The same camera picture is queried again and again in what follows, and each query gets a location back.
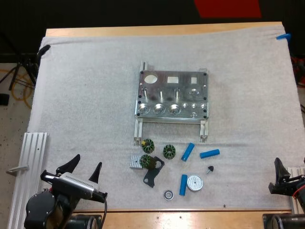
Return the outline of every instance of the metal plate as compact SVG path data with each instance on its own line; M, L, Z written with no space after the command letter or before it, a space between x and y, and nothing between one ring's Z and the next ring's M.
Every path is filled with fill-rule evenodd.
M305 167L288 167L287 171L291 174L291 177L297 177L299 175L305 175ZM299 201L293 197L290 198L292 214L304 214L304 211Z
M135 115L143 122L200 124L208 118L207 70L141 71Z
M17 172L8 229L24 228L26 204L38 191L47 138L47 133L24 134L19 166L28 165L29 170Z
M187 187L191 191L199 191L203 187L203 181L199 176L192 175L189 178L187 178Z
M159 174L161 171L162 167L164 166L164 161L162 161L160 158L157 156L154 157L156 161L159 161L161 163L160 167L156 167L154 169L149 169L143 179L143 182L147 184L150 187L154 186L154 179L155 177Z

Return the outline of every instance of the black background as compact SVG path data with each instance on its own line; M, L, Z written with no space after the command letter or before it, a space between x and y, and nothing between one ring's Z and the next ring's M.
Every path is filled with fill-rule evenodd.
M47 28L282 21L291 50L305 53L305 0L259 0L262 18L202 19L193 0L0 0L0 30L21 53L36 53ZM0 62L13 52L0 40Z

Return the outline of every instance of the red object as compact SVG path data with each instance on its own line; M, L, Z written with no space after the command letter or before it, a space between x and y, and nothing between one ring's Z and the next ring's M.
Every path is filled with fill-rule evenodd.
M195 0L202 18L261 18L258 0Z
M304 189L304 188L305 188L305 185L301 186L297 191L295 191L295 193L292 195L292 197L293 197L293 198L296 198L296 197L295 197L296 194L297 194L299 191L301 191L302 189Z

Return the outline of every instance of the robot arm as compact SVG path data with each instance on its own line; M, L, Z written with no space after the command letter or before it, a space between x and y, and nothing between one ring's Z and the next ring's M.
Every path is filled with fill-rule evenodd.
M26 206L26 229L101 229L107 211L107 193L99 191L98 179L102 163L100 162L89 180L82 180L72 174L77 166L80 155L77 155L67 164L58 167L56 174L46 170L41 174L41 179L52 185L49 190L35 194ZM105 213L98 225L93 216L76 216L71 218L80 199L88 199L105 204Z
M279 158L274 161L275 183L269 184L271 194L296 198L305 210L305 176L290 177ZM263 214L265 229L304 229L304 214Z

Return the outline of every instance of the black metal bracket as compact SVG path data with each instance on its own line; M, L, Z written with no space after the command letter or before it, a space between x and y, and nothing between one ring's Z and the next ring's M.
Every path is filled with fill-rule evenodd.
M271 194L292 196L294 192L305 184L305 176L300 175L290 178L290 173L285 169L281 160L277 157L275 165L275 184L269 184Z
M159 172L161 171L162 167L164 166L164 161L162 161L160 158L158 158L157 156L154 157L154 159L156 161L159 161L161 163L160 167L156 167L154 169L149 169L143 179L143 182L145 184L147 184L150 187L154 186L154 179L155 177L159 174Z

